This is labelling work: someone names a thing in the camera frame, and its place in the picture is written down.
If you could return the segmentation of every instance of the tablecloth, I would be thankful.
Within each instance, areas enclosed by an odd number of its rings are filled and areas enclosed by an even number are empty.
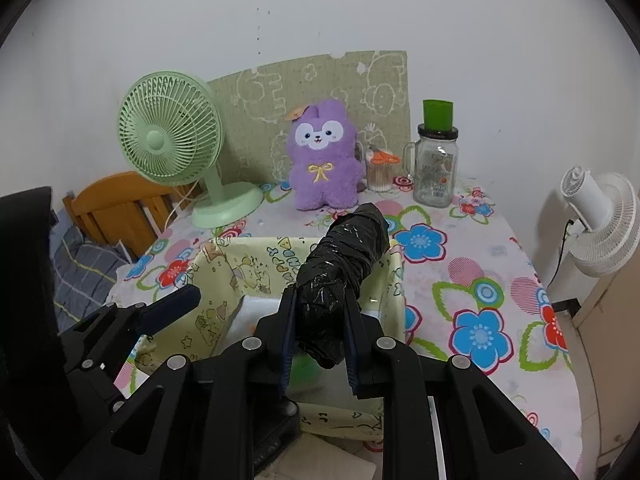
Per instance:
[[[262,190],[255,212],[223,228],[197,228],[189,216],[175,221],[136,264],[118,270],[110,299],[127,306],[165,296],[212,237],[318,237],[345,213],[297,211],[286,182]],[[414,202],[411,181],[400,176],[390,191],[366,190],[359,202],[374,203],[402,245],[403,280],[394,293],[405,298],[406,342],[438,359],[469,356],[579,474],[580,405],[566,343],[530,260],[486,190],[459,179],[449,207],[429,208]],[[295,280],[299,263],[274,258],[278,272]],[[116,384],[130,393],[139,383],[130,360]]]

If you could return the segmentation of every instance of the plush bunny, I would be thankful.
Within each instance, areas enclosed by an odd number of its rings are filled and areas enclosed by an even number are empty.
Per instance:
[[[296,190],[296,208],[327,204],[346,209],[358,203],[356,186],[364,165],[354,157],[356,127],[342,101],[326,99],[308,106],[293,121],[287,138],[292,160],[289,183]]]

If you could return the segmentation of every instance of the jar handle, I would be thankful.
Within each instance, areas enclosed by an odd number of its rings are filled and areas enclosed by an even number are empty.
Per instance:
[[[413,180],[414,179],[414,166],[415,166],[415,142],[408,142],[405,144],[404,149],[402,150],[402,168],[407,176]]]

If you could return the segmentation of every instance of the yellow ribbon bow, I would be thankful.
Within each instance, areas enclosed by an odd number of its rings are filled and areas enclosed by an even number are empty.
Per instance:
[[[309,173],[315,173],[316,179],[314,182],[317,182],[321,178],[323,180],[329,180],[327,176],[324,174],[325,171],[331,171],[334,168],[334,165],[330,162],[323,164],[322,166],[316,166],[315,164],[309,164],[306,169]]]

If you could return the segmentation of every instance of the screw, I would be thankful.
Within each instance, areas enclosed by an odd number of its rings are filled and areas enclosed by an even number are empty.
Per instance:
[[[451,359],[451,364],[461,370],[466,370],[471,366],[471,361],[466,355],[454,355]]]
[[[257,350],[262,345],[262,341],[258,337],[248,337],[242,341],[242,347],[246,350]]]
[[[184,355],[172,355],[166,360],[166,365],[171,368],[171,370],[179,370],[185,364],[187,364],[187,359]]]
[[[298,407],[295,402],[285,402],[282,411],[287,416],[294,416],[298,412]]]
[[[376,341],[376,345],[383,350],[391,350],[396,347],[396,340],[387,336],[379,337]]]

